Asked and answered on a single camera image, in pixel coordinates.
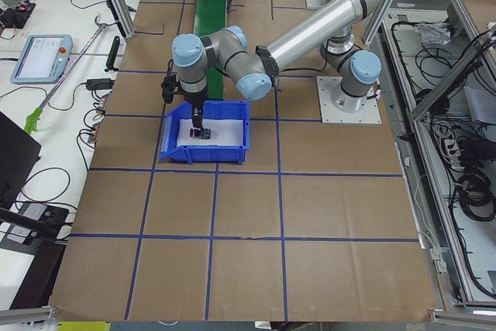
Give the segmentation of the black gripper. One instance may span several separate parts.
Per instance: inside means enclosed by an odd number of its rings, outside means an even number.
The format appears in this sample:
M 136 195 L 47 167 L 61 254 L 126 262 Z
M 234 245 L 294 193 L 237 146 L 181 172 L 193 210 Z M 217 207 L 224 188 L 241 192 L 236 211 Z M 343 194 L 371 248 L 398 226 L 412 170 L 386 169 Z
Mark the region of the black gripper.
M 207 91 L 187 92 L 185 94 L 184 99 L 192 108 L 191 123 L 193 129 L 203 128 L 203 107 L 207 98 Z

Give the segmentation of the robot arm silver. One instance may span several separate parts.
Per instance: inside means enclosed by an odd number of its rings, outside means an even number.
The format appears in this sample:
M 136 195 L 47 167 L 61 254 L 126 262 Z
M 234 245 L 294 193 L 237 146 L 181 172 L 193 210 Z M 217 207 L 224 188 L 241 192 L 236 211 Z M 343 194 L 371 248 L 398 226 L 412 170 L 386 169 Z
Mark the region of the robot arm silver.
M 305 21 L 279 36 L 255 53 L 247 52 L 246 36 L 238 26 L 222 28 L 206 36 L 193 33 L 176 36 L 171 52 L 177 67 L 179 87 L 191 105 L 192 126 L 203 129 L 203 105 L 208 95 L 206 71 L 221 67 L 248 100 L 263 98 L 288 65 L 314 48 L 342 75 L 332 97 L 344 112 L 360 109 L 370 86 L 381 72 L 376 54 L 353 42 L 351 26 L 368 17 L 380 0 L 327 0 Z

